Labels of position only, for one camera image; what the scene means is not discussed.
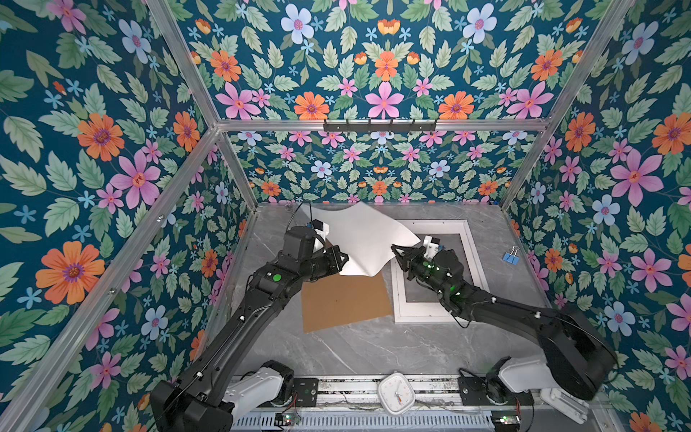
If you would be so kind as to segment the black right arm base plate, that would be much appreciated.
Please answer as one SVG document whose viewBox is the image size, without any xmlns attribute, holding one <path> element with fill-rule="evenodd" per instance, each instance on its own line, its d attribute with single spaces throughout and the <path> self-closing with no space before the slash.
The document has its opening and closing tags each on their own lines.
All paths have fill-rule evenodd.
<svg viewBox="0 0 691 432">
<path fill-rule="evenodd" d="M 511 392 L 498 377 L 460 374 L 457 379 L 459 395 L 464 406 L 533 407 L 531 392 Z"/>
</svg>

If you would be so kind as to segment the red printed photo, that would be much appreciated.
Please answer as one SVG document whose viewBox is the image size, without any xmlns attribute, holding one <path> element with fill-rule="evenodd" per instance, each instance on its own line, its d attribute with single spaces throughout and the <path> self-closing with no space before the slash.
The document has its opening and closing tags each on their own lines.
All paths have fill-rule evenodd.
<svg viewBox="0 0 691 432">
<path fill-rule="evenodd" d="M 392 259 L 392 246 L 415 247 L 419 237 L 389 216 L 358 203 L 345 210 L 314 209 L 312 215 L 329 226 L 327 240 L 348 255 L 343 276 L 376 276 Z"/>
</svg>

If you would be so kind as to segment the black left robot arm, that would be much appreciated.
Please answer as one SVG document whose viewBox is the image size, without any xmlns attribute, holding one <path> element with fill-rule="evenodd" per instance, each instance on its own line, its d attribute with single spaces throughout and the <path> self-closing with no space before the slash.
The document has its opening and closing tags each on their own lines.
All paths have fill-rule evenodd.
<svg viewBox="0 0 691 432">
<path fill-rule="evenodd" d="M 158 383 L 150 395 L 160 431 L 229 431 L 236 419 L 268 401 L 283 404 L 293 393 L 294 372 L 277 361 L 231 381 L 260 334 L 306 282 L 338 274 L 347 254 L 327 244 L 329 226 L 313 220 L 291 227 L 276 258 L 246 284 L 237 311 L 209 347 L 173 383 Z"/>
</svg>

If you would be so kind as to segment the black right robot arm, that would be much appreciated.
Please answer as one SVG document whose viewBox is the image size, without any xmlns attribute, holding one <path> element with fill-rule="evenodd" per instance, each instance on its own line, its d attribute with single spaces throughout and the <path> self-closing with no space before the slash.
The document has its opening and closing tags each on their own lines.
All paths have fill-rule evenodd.
<svg viewBox="0 0 691 432">
<path fill-rule="evenodd" d="M 392 252 L 408 280 L 432 291 L 452 317 L 504 329 L 541 347 L 552 378 L 570 395 L 593 400 L 618 365 L 612 347 L 579 309 L 542 308 L 482 290 L 462 277 L 464 267 L 451 249 L 432 258 L 422 246 L 393 245 Z"/>
</svg>

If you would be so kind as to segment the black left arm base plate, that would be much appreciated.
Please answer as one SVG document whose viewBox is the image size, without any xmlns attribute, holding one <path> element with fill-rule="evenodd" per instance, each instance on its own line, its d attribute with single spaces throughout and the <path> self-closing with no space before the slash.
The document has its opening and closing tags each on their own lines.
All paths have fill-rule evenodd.
<svg viewBox="0 0 691 432">
<path fill-rule="evenodd" d="M 284 384 L 285 400 L 282 408 L 314 408 L 320 390 L 320 380 L 314 377 L 292 378 Z"/>
</svg>

